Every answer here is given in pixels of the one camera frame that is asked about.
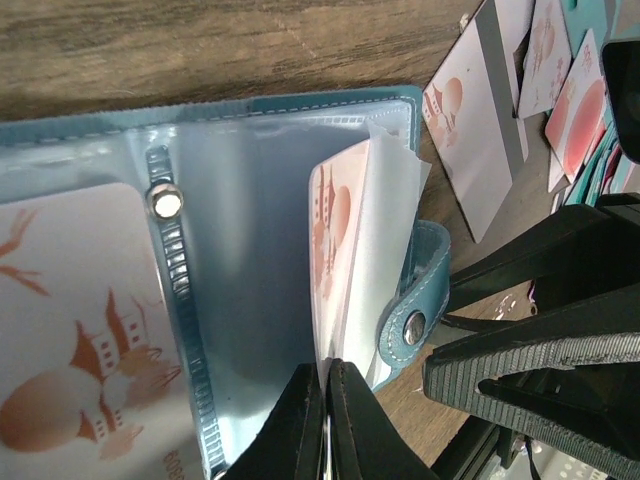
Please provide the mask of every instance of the teal leather card holder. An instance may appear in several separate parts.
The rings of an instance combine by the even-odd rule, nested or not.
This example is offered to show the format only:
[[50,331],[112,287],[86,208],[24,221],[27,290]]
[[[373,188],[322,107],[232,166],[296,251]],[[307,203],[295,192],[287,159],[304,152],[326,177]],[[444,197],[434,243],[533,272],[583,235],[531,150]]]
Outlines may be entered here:
[[[138,192],[210,478],[252,442],[296,366],[315,361],[312,169],[370,124],[416,152],[421,106],[419,88],[392,86],[4,123],[0,205],[113,183]],[[449,245],[416,220],[378,335],[361,339],[391,371],[372,387],[411,364],[442,315]]]

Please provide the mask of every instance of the metal rivet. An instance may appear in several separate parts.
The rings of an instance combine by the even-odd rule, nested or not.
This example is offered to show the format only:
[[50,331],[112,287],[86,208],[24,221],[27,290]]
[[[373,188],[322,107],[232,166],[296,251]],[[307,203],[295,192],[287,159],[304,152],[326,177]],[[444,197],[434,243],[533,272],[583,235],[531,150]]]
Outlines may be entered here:
[[180,215],[184,198],[173,183],[159,183],[149,190],[147,202],[151,212],[161,220],[171,220]]
[[407,345],[415,345],[422,339],[426,324],[427,319],[424,318],[422,312],[416,310],[409,315],[407,323],[404,324],[404,341],[407,342]]

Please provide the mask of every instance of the snap closure strap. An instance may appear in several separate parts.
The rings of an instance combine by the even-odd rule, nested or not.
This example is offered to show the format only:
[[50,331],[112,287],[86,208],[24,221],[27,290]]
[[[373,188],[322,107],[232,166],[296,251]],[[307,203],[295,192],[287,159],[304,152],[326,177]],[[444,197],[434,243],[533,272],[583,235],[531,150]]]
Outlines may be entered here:
[[[414,235],[415,280],[391,307],[378,339],[380,356],[393,370],[416,358],[449,301],[449,232],[437,223],[419,220]],[[407,325],[416,318],[418,325]]]

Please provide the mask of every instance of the white card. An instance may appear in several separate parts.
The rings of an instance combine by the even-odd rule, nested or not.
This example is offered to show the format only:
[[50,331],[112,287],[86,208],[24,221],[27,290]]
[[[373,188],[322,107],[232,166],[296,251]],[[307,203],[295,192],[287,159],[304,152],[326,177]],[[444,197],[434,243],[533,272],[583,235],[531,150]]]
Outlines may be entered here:
[[318,165],[309,184],[311,304],[320,383],[340,356],[369,140]]
[[537,0],[522,80],[518,117],[551,110],[571,65],[560,0]]
[[391,369],[378,354],[429,168],[384,129],[318,165],[309,191],[311,294],[318,373],[352,362],[370,387]]
[[549,150],[549,181],[547,183],[547,192],[551,193],[555,190],[560,183],[560,180],[564,177],[564,170],[555,152]]
[[122,184],[0,206],[1,478],[203,478],[144,208]]
[[545,127],[549,144],[570,182],[575,180],[598,133],[606,107],[605,92],[595,37],[590,29]]
[[474,19],[427,85],[422,113],[476,242],[513,183],[506,144],[521,149],[517,135],[502,135],[494,93],[512,105],[510,91],[492,89]]

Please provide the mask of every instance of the wood grain surface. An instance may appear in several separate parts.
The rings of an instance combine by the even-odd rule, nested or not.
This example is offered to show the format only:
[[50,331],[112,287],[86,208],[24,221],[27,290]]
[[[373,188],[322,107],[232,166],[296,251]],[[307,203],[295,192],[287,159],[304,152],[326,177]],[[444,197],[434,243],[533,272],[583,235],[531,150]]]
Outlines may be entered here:
[[[3,0],[0,120],[252,95],[410,83],[424,86],[479,0]],[[434,165],[420,213],[444,224],[453,269],[544,218],[546,146],[528,122],[530,158],[481,244],[474,244],[423,131]],[[529,312],[526,287],[469,307],[495,318],[505,297]],[[421,393],[421,359],[378,394],[394,425],[432,463],[465,415]]]

